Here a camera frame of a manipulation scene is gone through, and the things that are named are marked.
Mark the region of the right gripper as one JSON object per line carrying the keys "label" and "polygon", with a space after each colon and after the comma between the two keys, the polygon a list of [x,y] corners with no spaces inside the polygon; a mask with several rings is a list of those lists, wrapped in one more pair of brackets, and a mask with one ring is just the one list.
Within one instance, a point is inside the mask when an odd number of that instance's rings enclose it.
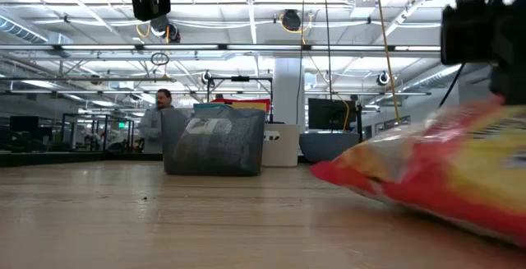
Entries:
{"label": "right gripper", "polygon": [[441,63],[499,63],[490,92],[525,105],[525,0],[456,0],[441,17]]}

